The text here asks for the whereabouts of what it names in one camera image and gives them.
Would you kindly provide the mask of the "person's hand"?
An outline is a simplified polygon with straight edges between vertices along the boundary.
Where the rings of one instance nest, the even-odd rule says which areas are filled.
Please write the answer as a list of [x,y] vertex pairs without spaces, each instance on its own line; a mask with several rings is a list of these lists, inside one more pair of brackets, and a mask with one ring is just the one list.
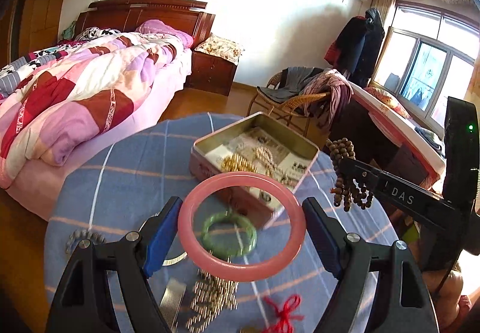
[[473,305],[467,295],[463,295],[462,273],[451,270],[434,304],[440,332],[457,332]]

